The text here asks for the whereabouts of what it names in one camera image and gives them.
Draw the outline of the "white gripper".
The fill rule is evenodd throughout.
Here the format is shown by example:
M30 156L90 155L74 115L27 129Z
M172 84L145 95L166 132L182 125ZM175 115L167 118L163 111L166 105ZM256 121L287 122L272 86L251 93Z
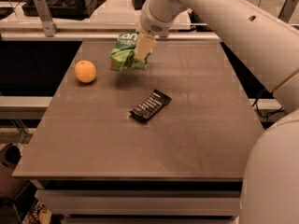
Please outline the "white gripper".
M170 17L166 0L146 0L140 14L141 30L146 34L139 34L134 58L144 61L146 56L151 53L155 43L155 35L168 37L170 27Z

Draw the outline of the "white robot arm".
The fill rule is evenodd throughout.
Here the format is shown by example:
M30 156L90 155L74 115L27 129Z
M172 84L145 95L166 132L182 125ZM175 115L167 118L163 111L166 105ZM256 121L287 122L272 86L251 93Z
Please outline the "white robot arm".
M186 9L231 51L242 87L253 94L267 91L287 113L250 152L239 224L299 224L299 32L247 0L146 0L140 29L167 36Z

